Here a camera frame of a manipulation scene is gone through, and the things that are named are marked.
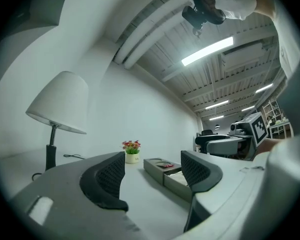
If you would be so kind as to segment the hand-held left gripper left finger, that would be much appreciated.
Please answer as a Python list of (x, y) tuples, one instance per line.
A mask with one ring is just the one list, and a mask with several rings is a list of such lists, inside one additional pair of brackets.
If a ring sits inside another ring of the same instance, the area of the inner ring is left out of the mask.
[(128, 205), (120, 200), (122, 152), (48, 169), (11, 204), (53, 240), (124, 240), (130, 237)]

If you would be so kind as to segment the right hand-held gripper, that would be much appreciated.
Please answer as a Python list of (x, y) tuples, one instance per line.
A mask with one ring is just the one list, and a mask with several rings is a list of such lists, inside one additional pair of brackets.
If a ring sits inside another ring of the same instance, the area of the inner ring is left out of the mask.
[(253, 160), (258, 146), (267, 138), (268, 131), (260, 112), (250, 114), (231, 124), (228, 135), (236, 138), (211, 140), (206, 151), (211, 155), (232, 156), (238, 154), (244, 160)]

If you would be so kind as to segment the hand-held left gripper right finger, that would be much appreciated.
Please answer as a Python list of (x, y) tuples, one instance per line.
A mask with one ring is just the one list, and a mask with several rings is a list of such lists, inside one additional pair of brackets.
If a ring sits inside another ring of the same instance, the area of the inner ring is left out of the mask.
[(215, 214), (241, 188), (243, 199), (255, 184), (248, 175), (263, 175), (268, 153), (252, 161), (223, 158), (194, 151), (181, 152), (181, 171), (191, 190), (191, 203), (184, 226), (188, 232)]

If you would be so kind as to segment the beige snack packet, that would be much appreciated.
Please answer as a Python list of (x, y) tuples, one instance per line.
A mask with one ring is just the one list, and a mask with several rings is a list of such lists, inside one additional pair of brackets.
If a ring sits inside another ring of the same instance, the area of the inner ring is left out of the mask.
[(185, 179), (185, 177), (184, 177), (184, 175), (183, 175), (183, 173), (182, 173), (182, 171), (178, 171), (178, 172), (169, 174), (167, 176), (170, 179), (172, 179), (172, 180), (174, 180), (174, 181), (176, 181), (176, 182), (178, 182), (178, 183), (180, 183), (180, 184), (182, 184), (182, 185), (184, 185), (186, 187), (189, 186), (188, 183), (187, 183), (187, 181), (186, 181), (186, 179)]

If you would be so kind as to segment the grey drawer organiser box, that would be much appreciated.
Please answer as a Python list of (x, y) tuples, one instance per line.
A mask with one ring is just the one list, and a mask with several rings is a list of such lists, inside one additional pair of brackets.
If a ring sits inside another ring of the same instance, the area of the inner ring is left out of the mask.
[(182, 171), (182, 166), (163, 158), (150, 158), (143, 160), (144, 170), (159, 184), (170, 190), (172, 193), (190, 203), (192, 191), (189, 186), (172, 180), (167, 175)]

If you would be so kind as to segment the person's right forearm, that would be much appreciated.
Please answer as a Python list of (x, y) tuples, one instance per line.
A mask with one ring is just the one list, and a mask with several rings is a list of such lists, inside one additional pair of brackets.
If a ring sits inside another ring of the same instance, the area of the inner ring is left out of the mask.
[(271, 139), (266, 138), (257, 148), (255, 155), (258, 156), (267, 152), (278, 152), (281, 154), (283, 151), (288, 150), (288, 145), (292, 143), (293, 138), (286, 139)]

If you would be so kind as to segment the black office chair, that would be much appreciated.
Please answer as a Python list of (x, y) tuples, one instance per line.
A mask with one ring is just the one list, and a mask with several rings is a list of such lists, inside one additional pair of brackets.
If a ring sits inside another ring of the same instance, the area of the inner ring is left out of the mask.
[(199, 146), (199, 152), (207, 154), (207, 145), (210, 141), (224, 140), (229, 138), (227, 134), (214, 134), (212, 130), (203, 130), (200, 135), (195, 138), (195, 144)]

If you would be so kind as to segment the potted artificial red flowers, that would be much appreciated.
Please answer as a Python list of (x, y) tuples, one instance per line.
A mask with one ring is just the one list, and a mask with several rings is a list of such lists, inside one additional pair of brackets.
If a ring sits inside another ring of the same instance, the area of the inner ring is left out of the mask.
[(140, 161), (140, 147), (141, 144), (138, 140), (122, 142), (122, 149), (125, 151), (126, 164), (137, 164)]

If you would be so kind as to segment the white storage shelf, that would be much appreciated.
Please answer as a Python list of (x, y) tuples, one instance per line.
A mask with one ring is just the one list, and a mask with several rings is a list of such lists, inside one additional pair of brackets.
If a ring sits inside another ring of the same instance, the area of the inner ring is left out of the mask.
[(270, 139), (286, 139), (292, 136), (291, 124), (281, 111), (276, 100), (269, 100), (262, 108)]

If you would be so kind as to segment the white shade table lamp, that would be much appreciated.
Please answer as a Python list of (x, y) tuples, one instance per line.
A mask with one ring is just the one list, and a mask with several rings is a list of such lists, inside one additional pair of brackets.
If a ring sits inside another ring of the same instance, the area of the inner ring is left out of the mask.
[(78, 75), (62, 71), (34, 98), (26, 110), (30, 118), (51, 127), (46, 145), (45, 170), (56, 166), (54, 144), (57, 130), (85, 135), (89, 87)]

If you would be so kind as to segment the white ceiling air conditioner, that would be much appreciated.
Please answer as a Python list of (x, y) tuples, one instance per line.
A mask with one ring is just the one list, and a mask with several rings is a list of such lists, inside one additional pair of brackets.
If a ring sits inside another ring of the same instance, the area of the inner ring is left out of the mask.
[(261, 41), (246, 43), (222, 52), (220, 54), (221, 68), (228, 73), (257, 62), (264, 54), (265, 50)]

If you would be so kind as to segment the white ceiling pipes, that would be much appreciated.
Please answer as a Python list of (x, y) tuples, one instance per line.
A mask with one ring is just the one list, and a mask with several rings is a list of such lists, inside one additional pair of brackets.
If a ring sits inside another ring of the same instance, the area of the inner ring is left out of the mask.
[(185, 20), (182, 10), (192, 0), (151, 0), (118, 38), (120, 47), (113, 61), (130, 69), (165, 34)]

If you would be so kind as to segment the white face mask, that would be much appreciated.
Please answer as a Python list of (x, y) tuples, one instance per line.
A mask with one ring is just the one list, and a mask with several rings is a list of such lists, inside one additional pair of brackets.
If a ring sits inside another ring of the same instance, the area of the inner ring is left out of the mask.
[(215, 0), (215, 8), (227, 19), (244, 21), (257, 7), (257, 0)]

